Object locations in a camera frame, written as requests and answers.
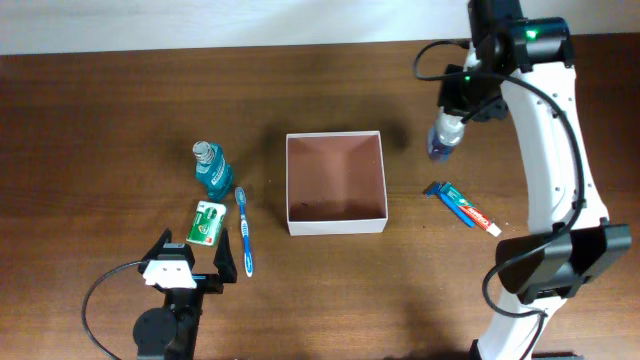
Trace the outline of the blue white toothbrush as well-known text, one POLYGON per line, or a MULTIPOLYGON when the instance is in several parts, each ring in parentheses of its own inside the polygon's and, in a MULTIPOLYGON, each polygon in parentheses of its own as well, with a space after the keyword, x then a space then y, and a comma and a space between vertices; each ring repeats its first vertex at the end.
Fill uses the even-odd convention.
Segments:
POLYGON ((245 191, 242 187, 237 187, 234 191, 235 200, 240 211, 240 230, 244 244, 244 266, 245 273, 248 278, 251 278, 254 274, 254 262, 250 246, 250 231, 246 214, 247 198, 245 191))

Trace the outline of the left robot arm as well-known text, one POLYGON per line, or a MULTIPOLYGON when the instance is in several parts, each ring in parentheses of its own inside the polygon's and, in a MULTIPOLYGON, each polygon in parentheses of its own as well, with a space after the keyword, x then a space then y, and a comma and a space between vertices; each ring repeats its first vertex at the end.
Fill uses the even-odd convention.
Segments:
POLYGON ((133 328, 138 359, 192 359, 203 299, 221 294, 237 281, 228 232, 221 231, 213 264, 215 273, 195 274, 195 257, 185 243, 173 243, 165 230, 142 257, 138 272, 145 283, 164 295, 162 306, 142 313, 133 328))

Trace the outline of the blue disposable razor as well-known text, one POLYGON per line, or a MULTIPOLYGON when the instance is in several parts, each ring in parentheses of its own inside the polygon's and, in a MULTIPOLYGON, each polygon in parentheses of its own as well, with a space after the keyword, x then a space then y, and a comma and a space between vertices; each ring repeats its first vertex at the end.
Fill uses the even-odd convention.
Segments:
POLYGON ((440 201, 461 220, 469 228, 474 228, 475 223, 450 199, 448 195, 445 195, 441 191, 442 184, 440 182, 432 182, 424 191, 423 194, 426 198, 437 197, 440 201))

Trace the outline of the teal mouthwash bottle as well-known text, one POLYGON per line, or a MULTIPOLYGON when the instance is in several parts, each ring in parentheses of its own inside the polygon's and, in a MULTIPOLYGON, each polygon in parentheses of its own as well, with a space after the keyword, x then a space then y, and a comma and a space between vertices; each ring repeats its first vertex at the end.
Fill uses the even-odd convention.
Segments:
POLYGON ((192 147, 196 159, 196 179, 202 183, 213 202, 222 202, 233 183, 233 170, 219 144, 198 141, 192 147))

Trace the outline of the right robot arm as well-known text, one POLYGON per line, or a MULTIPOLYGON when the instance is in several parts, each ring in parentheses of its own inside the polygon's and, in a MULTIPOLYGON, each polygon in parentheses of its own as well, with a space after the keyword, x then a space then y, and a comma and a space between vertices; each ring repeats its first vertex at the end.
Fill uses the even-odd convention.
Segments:
POLYGON ((525 237, 501 241, 488 275, 501 296, 470 349, 473 359, 528 359, 554 313, 631 247, 593 183, 575 104, 566 21, 529 19, 516 1, 472 0, 461 66, 442 76, 427 149, 438 160, 470 121, 511 117, 528 187, 525 237))

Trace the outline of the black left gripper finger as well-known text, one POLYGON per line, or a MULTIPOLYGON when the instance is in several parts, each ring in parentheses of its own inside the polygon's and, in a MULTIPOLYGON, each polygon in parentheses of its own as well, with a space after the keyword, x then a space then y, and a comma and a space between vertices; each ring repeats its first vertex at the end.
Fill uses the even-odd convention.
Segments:
POLYGON ((237 282, 237 269, 231 251, 228 230, 226 228, 221 230, 213 264, 218 270, 221 283, 237 282))
POLYGON ((148 261, 157 259, 159 254, 162 252, 164 245, 167 243, 170 243, 171 239, 172 239, 172 232, 169 228, 166 228, 164 232, 161 234, 160 238, 156 241, 156 243, 141 258, 141 261, 148 262, 148 261))

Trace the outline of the green white small box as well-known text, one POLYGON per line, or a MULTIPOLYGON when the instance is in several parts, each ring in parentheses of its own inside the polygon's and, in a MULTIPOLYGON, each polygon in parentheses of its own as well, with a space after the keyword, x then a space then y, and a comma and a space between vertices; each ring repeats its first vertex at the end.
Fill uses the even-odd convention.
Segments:
POLYGON ((186 241, 197 245, 216 246, 226 213, 227 208, 223 204, 199 201, 186 241))

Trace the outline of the red green toothpaste tube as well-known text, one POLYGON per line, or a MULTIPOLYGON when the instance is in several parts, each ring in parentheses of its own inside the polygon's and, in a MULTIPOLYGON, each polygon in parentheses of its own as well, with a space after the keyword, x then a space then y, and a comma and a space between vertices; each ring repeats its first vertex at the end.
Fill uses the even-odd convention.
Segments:
POLYGON ((454 203, 475 223, 475 226, 478 226, 494 237, 498 237, 502 233, 501 229, 494 222, 492 222, 484 213, 472 204, 451 183, 444 183, 441 187, 441 191, 454 201, 454 203))

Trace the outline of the clear blue pump bottle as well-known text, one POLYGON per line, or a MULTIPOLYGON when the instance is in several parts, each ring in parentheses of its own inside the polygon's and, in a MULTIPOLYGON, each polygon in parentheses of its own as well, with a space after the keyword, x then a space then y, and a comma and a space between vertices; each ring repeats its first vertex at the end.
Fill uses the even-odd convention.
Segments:
POLYGON ((460 144, 465 132, 461 116, 450 115, 439 109, 436 121, 427 137, 427 152, 432 161, 445 162, 460 144))

